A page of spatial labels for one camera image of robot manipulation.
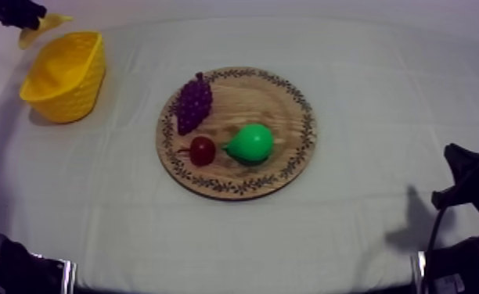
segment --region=plastic fruit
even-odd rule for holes
[[[196,80],[188,82],[181,89],[176,116],[178,134],[184,136],[197,128],[211,113],[211,85],[203,79],[202,73],[196,74]]]
[[[216,157],[216,145],[207,137],[195,137],[190,143],[189,149],[181,149],[179,152],[189,152],[190,161],[197,167],[211,164]]]
[[[273,145],[271,130],[262,124],[248,124],[223,149],[231,157],[255,163],[266,160]]]

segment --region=white table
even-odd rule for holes
[[[427,242],[442,155],[479,151],[479,45],[364,23],[196,20],[103,32],[95,111],[54,126],[18,98],[28,52],[0,102],[0,231],[76,261],[82,285],[135,292],[348,292],[404,283]],[[197,71],[256,66],[289,79],[318,121],[304,173],[269,197],[203,199],[157,158],[155,126]],[[479,235],[472,206],[441,243]]]

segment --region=grape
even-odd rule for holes
[[[196,129],[209,116],[212,102],[211,85],[203,79],[203,73],[196,73],[196,80],[185,84],[179,95],[178,134],[184,136]]]

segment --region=yellow plastic basket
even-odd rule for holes
[[[53,122],[80,120],[95,105],[105,69],[99,32],[66,34],[38,53],[20,97]]]

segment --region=round wooden plate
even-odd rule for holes
[[[204,73],[214,101],[211,115],[191,133],[177,132],[179,91],[167,101],[157,124],[157,153],[167,172],[181,185],[204,197],[248,200],[289,184],[305,168],[315,148],[316,123],[311,106],[289,81],[252,67],[226,67]],[[245,167],[221,147],[246,124],[259,123],[274,136],[274,151],[261,165]],[[196,136],[217,146],[205,167],[191,164],[187,152]]]

